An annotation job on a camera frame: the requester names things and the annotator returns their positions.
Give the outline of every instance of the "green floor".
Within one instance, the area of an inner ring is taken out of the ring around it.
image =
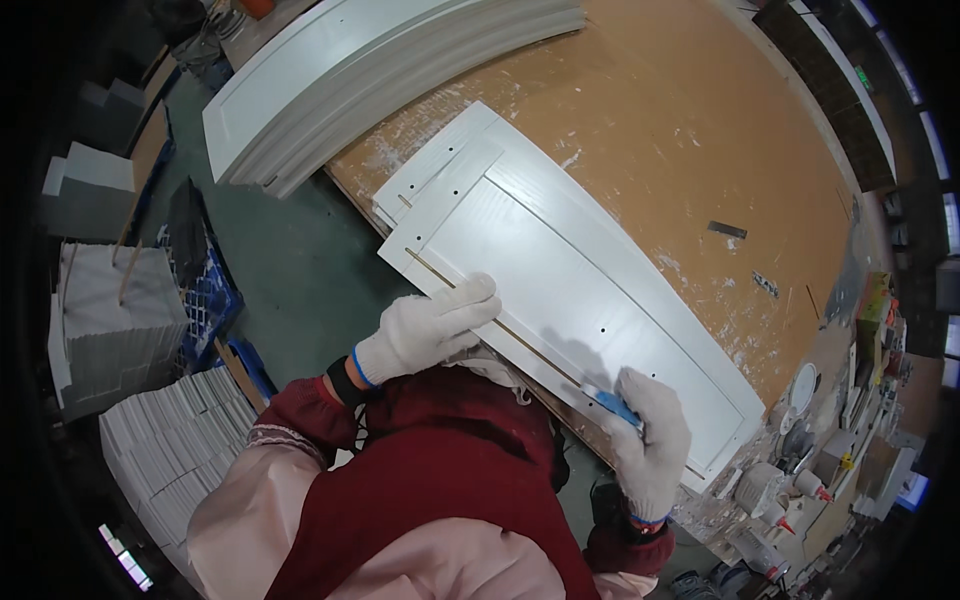
[[[190,76],[181,77],[166,98],[177,150],[154,191],[141,235],[145,242],[156,237],[170,196],[191,177],[204,193],[224,259],[247,305],[232,332],[253,343],[282,388],[322,372],[373,333],[393,299],[416,290],[376,255],[379,235],[323,173],[283,201],[257,188],[215,185],[201,116],[209,98]],[[592,526],[590,487],[610,475],[589,449],[569,432],[566,437],[570,481],[559,498],[583,546]],[[679,546],[664,576],[714,564],[702,546]]]

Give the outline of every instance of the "worker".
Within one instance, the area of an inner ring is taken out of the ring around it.
[[[613,414],[604,423],[619,488],[594,494],[581,552],[551,483],[565,463],[546,410],[482,364],[438,366],[479,344],[470,330],[499,314],[495,290],[479,275],[433,299],[400,298],[349,356],[272,398],[190,520],[207,598],[640,598],[654,588],[690,447],[676,394],[620,372],[617,391],[644,429]],[[361,403],[362,451],[327,470],[337,448],[354,448]]]

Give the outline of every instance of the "white glove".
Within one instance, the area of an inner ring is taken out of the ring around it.
[[[486,274],[470,276],[434,298],[405,296],[380,316],[380,328],[353,349],[364,381],[378,386],[388,379],[429,369],[457,352],[476,346],[470,331],[496,318],[503,308],[493,295],[496,283]]]
[[[611,435],[616,479],[633,518],[657,524],[673,507],[690,452],[690,430],[677,393],[656,379],[625,367],[616,392],[643,421],[642,439],[636,427],[616,415],[604,426]]]

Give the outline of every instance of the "black watch strap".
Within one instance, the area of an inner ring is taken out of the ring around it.
[[[333,391],[337,393],[337,396],[351,412],[356,410],[357,406],[363,404],[363,391],[353,385],[349,375],[347,375],[346,356],[333,361],[333,364],[326,370],[326,376],[330,378]]]

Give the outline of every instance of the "wooden stick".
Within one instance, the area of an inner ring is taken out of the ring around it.
[[[77,247],[80,244],[74,242],[73,251],[70,253],[70,262],[66,265],[66,275],[63,276],[63,289],[60,290],[60,306],[63,307],[66,302],[66,286],[70,283],[70,273],[73,271],[73,259],[77,257]]]
[[[230,375],[233,376],[233,380],[236,381],[240,391],[243,392],[243,395],[246,396],[250,404],[253,405],[253,410],[256,411],[257,415],[262,415],[263,411],[267,410],[267,403],[263,401],[263,396],[260,395],[260,391],[253,385],[250,376],[247,374],[247,370],[244,369],[243,362],[233,355],[232,350],[224,347],[224,345],[220,343],[219,338],[213,340],[213,345],[220,354],[220,358],[224,360],[224,364],[227,365],[227,370],[230,371]]]
[[[123,246],[124,242],[127,241],[127,233],[130,232],[130,225],[133,223],[133,214],[136,212],[136,203],[139,202],[139,198],[134,198],[130,203],[130,211],[127,213],[127,223],[123,224],[123,230],[120,231],[120,237],[117,238],[116,245],[113,246],[113,254],[110,255],[110,266],[117,264],[117,251],[120,250],[120,247]]]
[[[137,242],[136,248],[133,249],[130,264],[127,265],[127,271],[123,274],[123,280],[120,282],[120,293],[117,294],[117,304],[123,304],[123,293],[127,291],[127,282],[130,281],[130,275],[133,273],[133,265],[136,263],[136,258],[140,255],[141,250],[143,250],[143,240]]]

